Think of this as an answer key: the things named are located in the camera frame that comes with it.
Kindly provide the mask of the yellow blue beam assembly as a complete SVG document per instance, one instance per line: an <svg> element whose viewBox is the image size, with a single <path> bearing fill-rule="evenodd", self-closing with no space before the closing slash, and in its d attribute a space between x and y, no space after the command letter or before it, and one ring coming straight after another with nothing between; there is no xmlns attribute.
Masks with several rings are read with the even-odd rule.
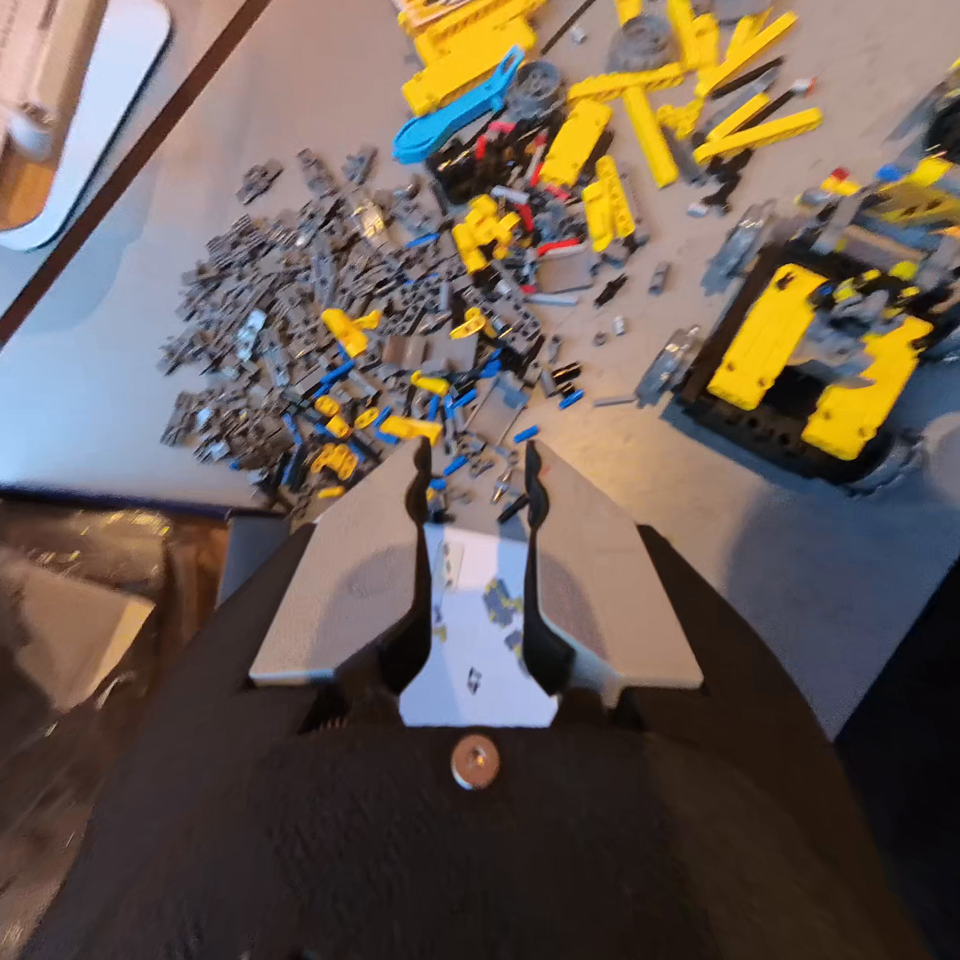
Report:
<svg viewBox="0 0 960 960"><path fill-rule="evenodd" d="M393 138L399 163L424 162L463 127L503 108L537 43L542 1L395 2L420 69L402 86L412 117Z"/></svg>

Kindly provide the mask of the yellow rectangular panel piece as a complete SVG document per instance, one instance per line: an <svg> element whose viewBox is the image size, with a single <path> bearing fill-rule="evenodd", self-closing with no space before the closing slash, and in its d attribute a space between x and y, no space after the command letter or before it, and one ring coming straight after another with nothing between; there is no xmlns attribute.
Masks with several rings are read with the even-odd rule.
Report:
<svg viewBox="0 0 960 960"><path fill-rule="evenodd" d="M612 114L612 108L605 102L576 101L546 152L537 183L561 188L574 186Z"/></svg>

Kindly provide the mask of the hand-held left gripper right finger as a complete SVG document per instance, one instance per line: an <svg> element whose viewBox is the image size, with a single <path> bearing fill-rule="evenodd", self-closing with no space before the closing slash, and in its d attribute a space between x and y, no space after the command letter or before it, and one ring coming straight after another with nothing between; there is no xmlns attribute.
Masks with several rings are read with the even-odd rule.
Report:
<svg viewBox="0 0 960 960"><path fill-rule="evenodd" d="M548 695L699 690L702 668L627 510L542 441L525 448L522 658Z"/></svg>

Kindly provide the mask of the white paper bag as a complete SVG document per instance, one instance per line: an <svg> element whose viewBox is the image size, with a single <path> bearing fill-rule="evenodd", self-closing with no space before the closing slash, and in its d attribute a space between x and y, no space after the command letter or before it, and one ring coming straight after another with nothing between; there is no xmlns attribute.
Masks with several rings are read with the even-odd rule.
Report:
<svg viewBox="0 0 960 960"><path fill-rule="evenodd" d="M90 699L154 610L137 594L2 556L2 651L57 714Z"/></svg>

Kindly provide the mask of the clear plastic bag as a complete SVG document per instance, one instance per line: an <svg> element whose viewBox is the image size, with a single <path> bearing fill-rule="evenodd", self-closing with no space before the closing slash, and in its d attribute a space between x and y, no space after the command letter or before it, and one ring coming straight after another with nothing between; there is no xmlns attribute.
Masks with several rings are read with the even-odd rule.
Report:
<svg viewBox="0 0 960 960"><path fill-rule="evenodd" d="M212 613L227 541L226 522L195 515L2 501L2 958L22 953L147 706ZM18 663L26 577L12 561L152 603L118 663L75 705L56 705Z"/></svg>

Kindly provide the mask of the grey gear wheel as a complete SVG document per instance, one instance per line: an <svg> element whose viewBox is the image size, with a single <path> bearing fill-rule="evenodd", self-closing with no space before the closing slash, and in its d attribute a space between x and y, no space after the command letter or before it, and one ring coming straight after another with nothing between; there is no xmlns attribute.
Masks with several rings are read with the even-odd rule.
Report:
<svg viewBox="0 0 960 960"><path fill-rule="evenodd" d="M607 73L642 73L674 63L677 45L662 14L642 12L627 20L610 42Z"/></svg>

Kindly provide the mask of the person's dark top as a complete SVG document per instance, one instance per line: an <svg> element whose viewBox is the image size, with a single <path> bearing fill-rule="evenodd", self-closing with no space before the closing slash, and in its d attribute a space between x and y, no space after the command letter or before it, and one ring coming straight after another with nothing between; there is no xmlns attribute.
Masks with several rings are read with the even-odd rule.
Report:
<svg viewBox="0 0 960 960"><path fill-rule="evenodd" d="M883 871L934 958L959 957L959 563L834 739Z"/></svg>

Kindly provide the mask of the white building instruction booklet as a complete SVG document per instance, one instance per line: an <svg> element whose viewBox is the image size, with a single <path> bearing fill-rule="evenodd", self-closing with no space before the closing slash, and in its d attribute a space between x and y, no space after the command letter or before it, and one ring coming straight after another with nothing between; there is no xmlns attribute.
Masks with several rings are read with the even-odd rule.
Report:
<svg viewBox="0 0 960 960"><path fill-rule="evenodd" d="M408 727L546 728L557 699L522 658L527 545L450 525L424 528L431 649L399 697Z"/></svg>

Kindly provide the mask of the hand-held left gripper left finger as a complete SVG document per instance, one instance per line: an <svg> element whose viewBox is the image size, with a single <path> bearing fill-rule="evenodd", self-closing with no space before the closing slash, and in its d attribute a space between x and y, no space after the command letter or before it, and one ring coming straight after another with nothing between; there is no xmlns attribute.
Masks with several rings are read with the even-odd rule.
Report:
<svg viewBox="0 0 960 960"><path fill-rule="evenodd" d="M247 677L258 687L329 681L366 656L402 689L430 651L428 440L403 441L314 522Z"/></svg>

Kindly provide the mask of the pile of building bricks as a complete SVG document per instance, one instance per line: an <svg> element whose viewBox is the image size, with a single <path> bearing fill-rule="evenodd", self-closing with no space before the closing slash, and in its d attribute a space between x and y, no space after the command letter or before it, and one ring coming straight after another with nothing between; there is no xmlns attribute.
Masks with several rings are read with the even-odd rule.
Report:
<svg viewBox="0 0 960 960"><path fill-rule="evenodd" d="M568 409L581 365L534 307L607 306L647 241L608 154L572 187L510 171L459 217L424 205L420 183L373 192L351 156L339 181L297 157L310 198L274 218L243 215L181 276L184 330L159 369L194 367L160 436L246 477L266 510L315 520L405 443L434 450L433 522L453 520L470 481L495 475L507 522L522 508L517 427L542 390Z"/></svg>

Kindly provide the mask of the group of long yellow beams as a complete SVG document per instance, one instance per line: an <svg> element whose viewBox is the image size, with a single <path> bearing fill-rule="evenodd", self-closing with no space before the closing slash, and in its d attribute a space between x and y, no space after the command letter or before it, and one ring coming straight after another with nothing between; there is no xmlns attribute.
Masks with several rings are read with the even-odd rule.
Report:
<svg viewBox="0 0 960 960"><path fill-rule="evenodd" d="M807 133L821 123L822 114L814 108L775 123L770 133L740 135L748 121L774 106L762 82L782 65L769 54L797 24L795 11L773 18L773 2L704 2L703 11L694 2L615 6L618 30L641 13L665 16L677 45L676 60L641 73L608 73L606 67L604 73L574 83L566 94L566 117L578 100L611 109L618 102L656 187L671 186L681 177L686 159L680 148L692 148L690 178L695 180L703 163Z"/></svg>

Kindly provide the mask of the dark grey cardboard box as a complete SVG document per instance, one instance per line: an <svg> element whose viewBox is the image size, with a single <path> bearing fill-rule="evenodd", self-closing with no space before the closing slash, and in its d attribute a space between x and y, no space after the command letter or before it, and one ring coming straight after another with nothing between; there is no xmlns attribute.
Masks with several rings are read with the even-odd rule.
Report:
<svg viewBox="0 0 960 960"><path fill-rule="evenodd" d="M197 580L221 606L287 540L289 521L257 508L3 485L2 547L45 570L150 597Z"/></svg>

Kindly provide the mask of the instruction sheet display stand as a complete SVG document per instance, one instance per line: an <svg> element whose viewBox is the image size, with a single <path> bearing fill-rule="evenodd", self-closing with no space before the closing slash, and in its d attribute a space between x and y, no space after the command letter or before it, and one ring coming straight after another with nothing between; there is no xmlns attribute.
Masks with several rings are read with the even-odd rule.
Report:
<svg viewBox="0 0 960 960"><path fill-rule="evenodd" d="M164 2L2 2L2 249L61 232L172 28Z"/></svg>

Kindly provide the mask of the yellow black brick vehicle model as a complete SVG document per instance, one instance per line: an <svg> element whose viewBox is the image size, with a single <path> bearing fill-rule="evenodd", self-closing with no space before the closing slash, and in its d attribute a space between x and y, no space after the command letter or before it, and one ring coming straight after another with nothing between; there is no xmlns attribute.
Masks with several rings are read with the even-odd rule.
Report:
<svg viewBox="0 0 960 960"><path fill-rule="evenodd" d="M835 170L750 207L702 278L742 283L710 333L677 330L633 392L762 461L852 496L897 482L922 435L894 411L923 364L958 359L958 61L894 128L867 183Z"/></svg>

